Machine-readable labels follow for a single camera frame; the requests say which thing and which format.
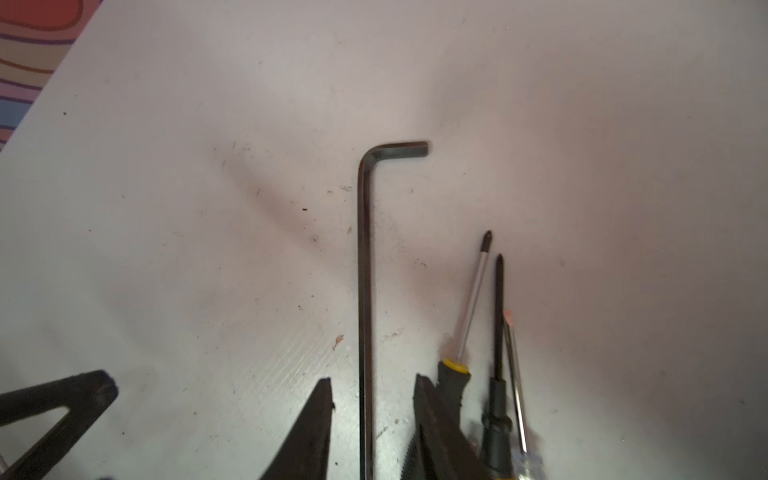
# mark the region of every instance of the patterned fabric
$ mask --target patterned fabric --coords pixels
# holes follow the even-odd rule
[[[0,0],[0,150],[101,0]]]

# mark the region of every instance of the white table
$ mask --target white table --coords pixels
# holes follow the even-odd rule
[[[357,478],[357,164],[415,139],[431,154],[374,180],[378,478],[487,228],[549,479],[764,478],[765,18],[105,2],[0,155],[2,390],[93,369],[120,388],[50,478],[258,478],[324,376],[329,478]],[[52,422],[0,429],[0,452]]]

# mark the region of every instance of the black screwdriver tip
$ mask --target black screwdriver tip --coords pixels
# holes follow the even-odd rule
[[[481,252],[488,252],[491,249],[491,240],[493,240],[493,234],[488,230],[482,238],[482,246],[480,247]]]

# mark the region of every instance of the hex key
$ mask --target hex key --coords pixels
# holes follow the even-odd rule
[[[357,174],[357,308],[360,358],[360,480],[373,478],[373,341],[371,329],[371,173],[380,160],[426,157],[425,141],[386,144],[362,156]]]

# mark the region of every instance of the hex key long arm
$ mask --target hex key long arm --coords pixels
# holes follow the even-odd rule
[[[360,480],[373,478],[373,341],[371,173],[381,160],[426,157],[425,141],[379,145],[366,152],[357,174],[357,303],[360,361]]]

